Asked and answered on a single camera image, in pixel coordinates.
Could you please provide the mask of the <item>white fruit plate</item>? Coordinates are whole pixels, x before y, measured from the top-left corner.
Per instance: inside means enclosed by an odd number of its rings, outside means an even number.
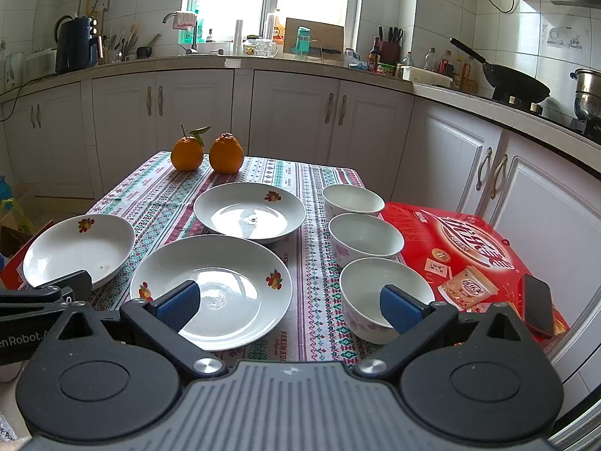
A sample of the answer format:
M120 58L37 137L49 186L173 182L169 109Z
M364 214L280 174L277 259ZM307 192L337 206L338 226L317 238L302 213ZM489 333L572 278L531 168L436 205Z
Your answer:
M306 219L305 206L294 194L256 182L214 186L196 199L193 213L212 232L262 244L281 240Z
M133 226L113 215L87 214L66 219L41 233L27 249L23 275L40 286L85 270L97 289L111 281L133 250Z
M179 334L210 352L262 338L292 300L288 268L271 250L209 234L173 241L145 257L130 280L130 296L156 300L186 281L200 288L200 307Z

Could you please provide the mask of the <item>white bowl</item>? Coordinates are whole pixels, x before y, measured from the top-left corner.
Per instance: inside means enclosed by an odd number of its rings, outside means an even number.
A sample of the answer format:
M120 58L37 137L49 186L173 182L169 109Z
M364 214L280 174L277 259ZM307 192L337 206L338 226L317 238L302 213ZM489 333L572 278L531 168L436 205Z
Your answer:
M365 257L394 260L405 247L405 239L393 225L370 215L337 215L330 220L328 230L341 268Z
M385 201L373 191L349 184L332 184L322 191L325 216L328 221L343 213L377 216Z
M419 273L379 257L349 263L341 271L339 285L348 328L355 336L379 345L399 336L380 310L380 292L386 285L394 285L425 304L435 300L430 285Z

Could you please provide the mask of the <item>kitchen faucet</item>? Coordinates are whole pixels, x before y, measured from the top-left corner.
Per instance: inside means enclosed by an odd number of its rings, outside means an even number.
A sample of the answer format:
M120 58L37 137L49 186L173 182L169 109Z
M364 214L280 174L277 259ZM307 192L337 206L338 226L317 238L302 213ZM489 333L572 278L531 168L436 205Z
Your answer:
M173 30L185 30L193 35L189 47L186 48L187 54L198 53L198 15L193 11L173 11L163 17L162 23L166 24L172 20Z

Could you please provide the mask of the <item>red snack box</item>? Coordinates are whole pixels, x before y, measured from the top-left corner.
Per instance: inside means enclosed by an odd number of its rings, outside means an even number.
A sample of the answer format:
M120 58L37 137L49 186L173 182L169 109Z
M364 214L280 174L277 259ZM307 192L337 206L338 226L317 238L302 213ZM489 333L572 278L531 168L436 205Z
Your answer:
M402 234L401 257L437 300L465 313L508 303L525 316L524 277L530 270L482 218L398 203L388 203L382 217Z

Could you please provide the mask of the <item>patterned tablecloth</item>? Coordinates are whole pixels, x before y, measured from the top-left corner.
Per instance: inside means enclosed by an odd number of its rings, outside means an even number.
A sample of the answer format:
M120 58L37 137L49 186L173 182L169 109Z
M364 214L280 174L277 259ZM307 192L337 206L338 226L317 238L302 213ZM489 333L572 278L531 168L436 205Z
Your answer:
M199 170L179 173L168 152L159 152L125 177L91 208L94 214L126 219L136 233L133 252L107 285L93 291L95 310L116 310L129 299L129 285L137 266L164 244L206 233L193 215L196 198L213 186L234 182L275 185L296 195L306 208L298 231L272 244L294 283L292 302L284 319L267 336L220 353L228 365L242 359L340 360L354 365L376 350L376 345L356 338L341 310L340 269L331 247L322 191L331 184L361 185L349 168L311 165L247 157L234 176L219 175L209 163Z

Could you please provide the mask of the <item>black smartphone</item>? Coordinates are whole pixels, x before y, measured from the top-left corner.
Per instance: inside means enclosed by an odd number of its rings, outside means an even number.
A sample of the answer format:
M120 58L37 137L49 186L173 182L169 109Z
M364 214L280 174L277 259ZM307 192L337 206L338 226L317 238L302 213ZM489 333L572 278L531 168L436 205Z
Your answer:
M550 288L544 281L528 274L522 277L522 318L529 329L541 337L554 335Z

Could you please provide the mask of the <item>white base cabinets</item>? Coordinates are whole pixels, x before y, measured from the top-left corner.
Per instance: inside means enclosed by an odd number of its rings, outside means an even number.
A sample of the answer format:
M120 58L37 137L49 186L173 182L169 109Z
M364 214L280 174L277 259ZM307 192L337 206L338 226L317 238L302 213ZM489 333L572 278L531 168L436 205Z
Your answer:
M479 216L568 323L548 344L565 407L600 386L600 148L552 100L532 115L369 76L193 69L37 83L1 119L2 174L62 209L92 208L183 125L231 132L246 158L349 168L387 201Z

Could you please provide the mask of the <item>orange with leaf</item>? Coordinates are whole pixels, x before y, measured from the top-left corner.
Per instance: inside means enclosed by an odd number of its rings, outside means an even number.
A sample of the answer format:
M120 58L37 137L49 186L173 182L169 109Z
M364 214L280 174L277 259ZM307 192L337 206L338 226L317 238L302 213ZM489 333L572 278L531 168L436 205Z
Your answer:
M175 142L170 154L172 166L179 172L192 172L200 167L204 159L203 134L211 126L203 126L186 132L180 125L182 137Z

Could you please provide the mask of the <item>orange without leaf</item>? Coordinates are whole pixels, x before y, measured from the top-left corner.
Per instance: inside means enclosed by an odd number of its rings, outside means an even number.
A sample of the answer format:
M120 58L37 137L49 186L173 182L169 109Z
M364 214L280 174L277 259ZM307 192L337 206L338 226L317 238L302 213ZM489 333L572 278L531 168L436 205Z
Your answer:
M210 165L219 174L236 174L242 167L243 159L245 159L245 153L242 146L230 132L223 132L211 145Z

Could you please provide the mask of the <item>black air fryer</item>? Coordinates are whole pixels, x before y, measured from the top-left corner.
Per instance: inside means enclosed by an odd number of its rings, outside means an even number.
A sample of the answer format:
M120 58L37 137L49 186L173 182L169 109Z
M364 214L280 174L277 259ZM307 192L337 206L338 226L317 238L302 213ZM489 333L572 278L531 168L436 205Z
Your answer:
M57 44L55 72L63 74L94 67L103 56L102 36L93 17L63 15L54 24Z

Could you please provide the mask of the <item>black wok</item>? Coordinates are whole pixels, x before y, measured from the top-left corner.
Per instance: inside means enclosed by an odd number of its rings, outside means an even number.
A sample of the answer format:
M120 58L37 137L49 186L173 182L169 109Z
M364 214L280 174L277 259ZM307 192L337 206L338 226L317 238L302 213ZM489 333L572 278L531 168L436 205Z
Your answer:
M495 92L501 92L536 104L543 102L550 96L548 86L539 82L535 77L504 65L492 64L484 56L458 39L450 38L449 43L482 64L487 82L493 86Z

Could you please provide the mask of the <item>knife block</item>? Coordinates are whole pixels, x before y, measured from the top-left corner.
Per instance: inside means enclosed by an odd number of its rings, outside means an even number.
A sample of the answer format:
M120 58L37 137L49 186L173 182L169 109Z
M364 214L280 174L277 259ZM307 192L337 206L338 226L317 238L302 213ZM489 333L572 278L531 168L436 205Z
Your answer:
M395 66L399 62L401 43L405 31L400 27L390 27L384 36L383 27L379 27L380 61Z

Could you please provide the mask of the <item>steel pot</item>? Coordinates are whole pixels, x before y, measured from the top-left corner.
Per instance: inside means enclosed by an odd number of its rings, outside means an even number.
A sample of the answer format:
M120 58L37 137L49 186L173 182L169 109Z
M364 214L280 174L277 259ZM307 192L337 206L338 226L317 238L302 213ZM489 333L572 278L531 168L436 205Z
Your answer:
M580 120L600 121L601 73L593 69L579 68L569 76L577 82L575 116Z

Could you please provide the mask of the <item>wooden cutting board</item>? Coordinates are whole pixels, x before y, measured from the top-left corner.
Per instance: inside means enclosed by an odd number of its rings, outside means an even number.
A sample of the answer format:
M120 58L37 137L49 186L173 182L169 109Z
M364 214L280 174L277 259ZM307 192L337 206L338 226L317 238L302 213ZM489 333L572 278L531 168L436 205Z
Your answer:
M344 27L313 20L288 17L284 25L283 52L293 54L300 27L309 30L309 55L325 60L343 61Z

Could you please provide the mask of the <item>teal water bottle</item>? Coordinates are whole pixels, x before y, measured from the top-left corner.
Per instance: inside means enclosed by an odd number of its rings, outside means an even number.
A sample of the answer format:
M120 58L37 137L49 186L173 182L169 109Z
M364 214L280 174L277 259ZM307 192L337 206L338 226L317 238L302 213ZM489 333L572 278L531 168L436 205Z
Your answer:
M296 42L294 47L295 58L306 60L309 56L311 46L311 30L308 27L300 26L296 33Z

